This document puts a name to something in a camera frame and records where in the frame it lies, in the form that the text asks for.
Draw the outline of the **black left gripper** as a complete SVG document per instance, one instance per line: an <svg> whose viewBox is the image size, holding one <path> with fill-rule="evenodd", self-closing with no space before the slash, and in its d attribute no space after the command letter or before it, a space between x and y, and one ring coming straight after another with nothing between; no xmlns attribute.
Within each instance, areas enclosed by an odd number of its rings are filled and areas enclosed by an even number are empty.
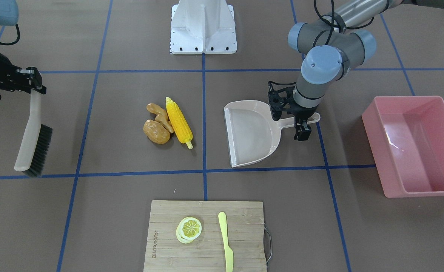
<svg viewBox="0 0 444 272"><path fill-rule="evenodd" d="M283 112L294 116L295 141L307 141L312 133L309 123L318 121L312 117L321 102L319 97L310 97L298 89L298 83L268 82L268 104L272 119L278 121Z"/></svg>

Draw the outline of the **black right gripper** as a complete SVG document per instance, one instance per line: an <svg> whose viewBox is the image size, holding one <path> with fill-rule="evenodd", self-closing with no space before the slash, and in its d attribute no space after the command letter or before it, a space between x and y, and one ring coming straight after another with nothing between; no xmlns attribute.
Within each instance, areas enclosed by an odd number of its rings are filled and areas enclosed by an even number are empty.
<svg viewBox="0 0 444 272"><path fill-rule="evenodd" d="M0 53L0 90L23 91L31 94L36 91L42 95L47 93L47 88L42 84L42 75L36 67L22 69Z"/></svg>

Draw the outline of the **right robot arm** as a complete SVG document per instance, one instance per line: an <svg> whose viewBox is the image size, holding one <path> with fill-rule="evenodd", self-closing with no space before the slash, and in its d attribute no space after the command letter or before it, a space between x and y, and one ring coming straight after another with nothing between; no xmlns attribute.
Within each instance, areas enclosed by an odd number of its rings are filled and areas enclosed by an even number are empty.
<svg viewBox="0 0 444 272"><path fill-rule="evenodd" d="M15 41L0 42L0 45L15 45L20 41L18 25L19 8L15 0L0 0L0 26L14 26L17 33ZM22 91L30 95L31 106L40 107L41 96L47 88L42 84L42 76L36 67L22 68L13 64L0 53L0 90Z"/></svg>

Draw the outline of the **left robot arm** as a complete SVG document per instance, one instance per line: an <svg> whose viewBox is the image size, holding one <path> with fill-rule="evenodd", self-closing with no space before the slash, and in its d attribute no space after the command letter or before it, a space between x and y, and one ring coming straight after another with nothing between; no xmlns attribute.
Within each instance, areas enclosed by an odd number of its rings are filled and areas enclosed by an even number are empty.
<svg viewBox="0 0 444 272"><path fill-rule="evenodd" d="M444 10L444 0L351 0L321 14L318 19L296 23L288 33L288 45L305 57L296 82L268 82L268 103L274 121L282 113L294 117L294 140L307 141L311 135L310 117L316 112L330 84L341 80L351 69L367 62L377 50L374 36L367 30L374 17L399 5L417 5Z"/></svg>

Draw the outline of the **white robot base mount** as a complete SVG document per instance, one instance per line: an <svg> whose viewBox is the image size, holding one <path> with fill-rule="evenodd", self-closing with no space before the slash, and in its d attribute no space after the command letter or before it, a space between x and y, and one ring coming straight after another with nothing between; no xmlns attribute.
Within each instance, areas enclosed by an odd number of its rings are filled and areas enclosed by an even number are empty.
<svg viewBox="0 0 444 272"><path fill-rule="evenodd" d="M234 7L225 0L180 0L171 7L170 25L171 54L237 52Z"/></svg>

